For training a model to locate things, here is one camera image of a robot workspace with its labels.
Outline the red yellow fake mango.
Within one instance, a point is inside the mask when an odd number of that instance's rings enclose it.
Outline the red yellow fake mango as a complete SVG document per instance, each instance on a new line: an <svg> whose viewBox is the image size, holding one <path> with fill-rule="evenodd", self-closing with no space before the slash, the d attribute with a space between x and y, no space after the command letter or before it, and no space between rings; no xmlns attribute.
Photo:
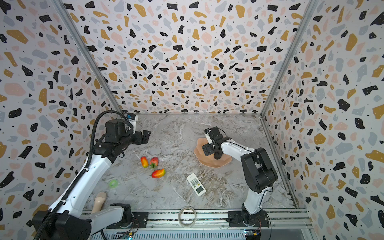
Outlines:
<svg viewBox="0 0 384 240"><path fill-rule="evenodd" d="M153 171L152 174L151 174L151 177L153 179L157 179L157 178L163 177L165 174L166 174L166 170L165 169L160 169L160 170Z"/></svg>

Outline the aluminium corner post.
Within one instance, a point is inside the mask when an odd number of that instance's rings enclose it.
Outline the aluminium corner post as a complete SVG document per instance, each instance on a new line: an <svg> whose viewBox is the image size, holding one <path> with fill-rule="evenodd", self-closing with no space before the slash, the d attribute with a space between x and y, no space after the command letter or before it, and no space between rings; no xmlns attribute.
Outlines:
<svg viewBox="0 0 384 240"><path fill-rule="evenodd" d="M284 78L284 75L286 74L286 71L288 70L288 67L290 65L290 62L291 60L293 59L294 55L295 55L295 52L299 46L299 43L301 42L301 39L303 37L303 34L307 28L307 25L310 21L310 18L311 16L313 15L317 5L318 5L319 1L318 0L310 0L309 1L309 4L307 5L307 8L304 12L304 15L303 15L303 19L301 20L299 26L298 26L298 30L293 38L293 41L288 49L288 52L284 58L284 61L283 61L283 64L280 68L280 71L277 75L277 79L276 81L274 82L273 86L271 87L271 91L270 91L270 94L266 100L266 103L263 107L263 110L261 112L261 118L263 119L267 113L268 113L268 108L271 106L272 102L273 102L273 99L274 99L274 95L275 93L278 91L278 87L279 85L281 84L283 78Z"/></svg>
<svg viewBox="0 0 384 240"><path fill-rule="evenodd" d="M105 81L103 74L101 73L96 62L94 61L93 57L91 56L87 45L84 43L78 29L76 28L76 25L74 24L74 21L70 17L70 14L67 12L63 1L51 1L51 2L52 2L53 7L55 8L56 12L58 13L59 17L63 20L65 26L67 27L68 31L72 35L73 40L77 44L80 52L82 53L87 64L89 65L90 69L92 70L92 73L95 74L95 76L96 76L97 80L99 81L101 87L103 88L106 96L110 100L113 109L122 114L123 112L120 109L120 105L118 104L117 100L115 99L111 89L108 86L108 83Z"/></svg>

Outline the white remote control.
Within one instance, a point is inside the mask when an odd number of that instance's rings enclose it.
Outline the white remote control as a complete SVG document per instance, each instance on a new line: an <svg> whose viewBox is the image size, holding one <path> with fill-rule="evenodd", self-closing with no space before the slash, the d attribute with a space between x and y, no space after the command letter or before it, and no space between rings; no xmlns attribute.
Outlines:
<svg viewBox="0 0 384 240"><path fill-rule="evenodd" d="M206 192L205 187L202 185L202 183L195 174L190 174L189 176L187 176L187 181L189 182L198 197L202 196Z"/></svg>

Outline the aluminium right corner post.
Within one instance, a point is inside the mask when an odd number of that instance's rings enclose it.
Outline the aluminium right corner post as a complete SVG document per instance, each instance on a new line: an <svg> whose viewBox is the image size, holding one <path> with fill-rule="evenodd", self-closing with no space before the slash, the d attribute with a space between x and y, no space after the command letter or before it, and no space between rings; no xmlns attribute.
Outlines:
<svg viewBox="0 0 384 240"><path fill-rule="evenodd" d="M295 52L299 46L299 43L301 42L301 39L303 37L303 34L307 28L307 25L310 21L310 18L311 16L313 15L317 5L318 5L319 1L318 0L310 0L309 1L309 4L307 5L307 8L304 12L304 15L303 15L303 19L301 20L299 26L298 26L298 30L293 38L293 41L288 49L288 52L284 58L284 61L283 61L283 64L280 68L280 71L277 75L277 79L276 81L274 82L273 86L271 87L271 91L270 91L270 94L266 100L266 103L263 107L263 110L261 112L261 118L263 119L267 113L268 113L268 108L271 106L272 102L273 102L273 99L274 99L274 95L275 93L278 91L278 87L279 85L281 84L283 78L284 78L284 75L286 74L286 71L288 70L288 67L290 65L290 62L291 60L293 59L294 55L295 55Z"/></svg>

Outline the red orange fake peach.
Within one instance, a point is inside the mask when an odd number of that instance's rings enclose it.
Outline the red orange fake peach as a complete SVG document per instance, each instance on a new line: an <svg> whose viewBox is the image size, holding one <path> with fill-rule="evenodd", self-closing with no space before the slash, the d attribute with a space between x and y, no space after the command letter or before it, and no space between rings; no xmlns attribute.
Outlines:
<svg viewBox="0 0 384 240"><path fill-rule="evenodd" d="M143 168L147 168L149 166L148 159L146 157L141 157L141 164Z"/></svg>

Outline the clear tape roll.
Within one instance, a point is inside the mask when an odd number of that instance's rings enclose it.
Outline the clear tape roll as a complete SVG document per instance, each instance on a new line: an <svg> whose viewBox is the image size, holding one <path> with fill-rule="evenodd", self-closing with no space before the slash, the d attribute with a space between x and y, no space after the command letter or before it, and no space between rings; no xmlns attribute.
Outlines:
<svg viewBox="0 0 384 240"><path fill-rule="evenodd" d="M183 207L178 213L178 222L183 228L191 228L196 224L197 212L190 206Z"/></svg>

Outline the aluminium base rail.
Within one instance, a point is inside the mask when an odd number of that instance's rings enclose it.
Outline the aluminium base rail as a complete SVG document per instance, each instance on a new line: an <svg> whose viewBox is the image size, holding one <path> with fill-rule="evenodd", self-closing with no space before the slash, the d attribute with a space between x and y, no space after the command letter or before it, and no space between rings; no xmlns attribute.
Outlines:
<svg viewBox="0 0 384 240"><path fill-rule="evenodd" d="M197 221L191 228L178 222L179 210L133 211L131 227L117 225L104 230L107 240L249 240L251 231L259 231L259 240L315 240L316 233L303 209L265 209L261 220L248 227L240 219L240 210L196 210Z"/></svg>

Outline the green fake lime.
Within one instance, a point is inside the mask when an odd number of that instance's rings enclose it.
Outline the green fake lime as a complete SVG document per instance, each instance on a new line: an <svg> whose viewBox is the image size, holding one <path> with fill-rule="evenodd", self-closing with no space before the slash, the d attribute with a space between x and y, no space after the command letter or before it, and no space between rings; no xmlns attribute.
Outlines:
<svg viewBox="0 0 384 240"><path fill-rule="evenodd" d="M110 189L115 189L115 188L118 187L118 185L119 185L119 181L116 180L116 179L113 179L113 180L111 180L111 181L109 182L109 188L110 188Z"/></svg>

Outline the red fake strawberry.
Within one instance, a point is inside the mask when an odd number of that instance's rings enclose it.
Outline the red fake strawberry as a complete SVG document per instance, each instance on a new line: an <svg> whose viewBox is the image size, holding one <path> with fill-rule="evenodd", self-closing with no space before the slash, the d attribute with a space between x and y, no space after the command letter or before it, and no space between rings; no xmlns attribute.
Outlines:
<svg viewBox="0 0 384 240"><path fill-rule="evenodd" d="M158 157L153 157L151 160L150 160L150 165L149 167L151 169L156 169L159 165L159 158Z"/></svg>

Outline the pink wavy fruit bowl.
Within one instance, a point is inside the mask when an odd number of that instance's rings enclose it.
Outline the pink wavy fruit bowl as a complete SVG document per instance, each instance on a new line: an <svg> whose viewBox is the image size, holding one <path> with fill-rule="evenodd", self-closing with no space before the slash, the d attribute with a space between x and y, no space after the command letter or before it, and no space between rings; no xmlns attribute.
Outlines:
<svg viewBox="0 0 384 240"><path fill-rule="evenodd" d="M197 146L194 149L194 153L196 157L198 158L198 161L207 167L210 168L220 168L227 164L229 164L232 161L232 157L229 155L223 154L220 159L215 159L214 154L205 156L203 151L203 145L207 144L208 140L206 138L199 138L197 141Z"/></svg>

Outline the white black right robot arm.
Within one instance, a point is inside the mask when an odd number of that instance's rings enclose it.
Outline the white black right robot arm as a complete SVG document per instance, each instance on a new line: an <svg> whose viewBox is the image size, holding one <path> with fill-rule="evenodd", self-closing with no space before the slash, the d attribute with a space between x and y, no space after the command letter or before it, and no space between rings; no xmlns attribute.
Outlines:
<svg viewBox="0 0 384 240"><path fill-rule="evenodd" d="M205 129L204 133L208 143L202 146L202 150L205 156L213 155L215 160L223 155L229 155L242 163L249 190L242 205L241 217L245 225L253 226L258 222L267 195L273 192L273 185L278 180L278 174L265 149L253 149L238 144L232 138L224 137L220 130L218 127Z"/></svg>

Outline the aluminium left corner post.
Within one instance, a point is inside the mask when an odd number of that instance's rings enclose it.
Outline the aluminium left corner post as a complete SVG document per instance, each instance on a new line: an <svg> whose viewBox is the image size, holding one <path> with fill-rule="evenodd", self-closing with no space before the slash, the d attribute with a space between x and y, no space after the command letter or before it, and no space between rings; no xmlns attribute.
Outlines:
<svg viewBox="0 0 384 240"><path fill-rule="evenodd" d="M101 73L96 62L94 61L93 57L91 56L87 45L84 43L78 29L76 28L76 25L74 24L74 21L70 17L70 14L67 12L63 1L51 1L51 2L52 2L53 7L55 8L56 12L58 13L59 17L63 20L65 26L67 27L68 31L72 35L73 40L77 44L80 52L82 53L87 64L89 65L90 69L92 70L92 73L95 74L95 76L96 76L97 80L99 81L101 87L103 88L106 96L110 100L113 109L122 114L123 112L120 109L120 105L118 104L117 100L115 99L111 89L108 86L108 83L105 81L103 74Z"/></svg>

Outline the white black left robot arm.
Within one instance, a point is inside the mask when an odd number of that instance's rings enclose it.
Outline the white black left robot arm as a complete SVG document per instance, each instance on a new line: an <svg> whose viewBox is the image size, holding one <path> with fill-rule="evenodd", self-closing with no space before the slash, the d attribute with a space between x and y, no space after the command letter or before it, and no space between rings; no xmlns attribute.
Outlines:
<svg viewBox="0 0 384 240"><path fill-rule="evenodd" d="M136 131L134 120L115 119L105 124L106 133L92 146L86 163L66 191L46 211L32 219L36 240L87 240L106 227L128 218L129 207L114 204L83 216L84 206L104 173L130 145L145 145L150 131Z"/></svg>

